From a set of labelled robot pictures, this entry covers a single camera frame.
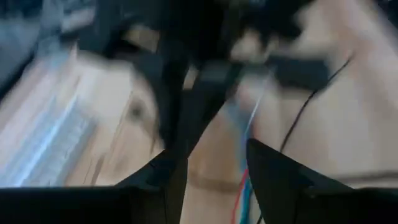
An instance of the black object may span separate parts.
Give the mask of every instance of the black object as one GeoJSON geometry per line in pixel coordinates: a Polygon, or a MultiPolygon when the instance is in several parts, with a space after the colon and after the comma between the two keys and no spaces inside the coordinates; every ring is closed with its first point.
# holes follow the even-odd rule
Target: black object
{"type": "Polygon", "coordinates": [[[320,90],[327,86],[330,71],[322,59],[300,59],[270,55],[266,65],[275,72],[275,78],[284,87],[320,90]]]}
{"type": "Polygon", "coordinates": [[[397,0],[373,0],[392,23],[398,29],[398,1],[397,0]]]}
{"type": "Polygon", "coordinates": [[[255,139],[248,141],[247,160],[265,223],[396,220],[396,189],[351,189],[255,139]]]}

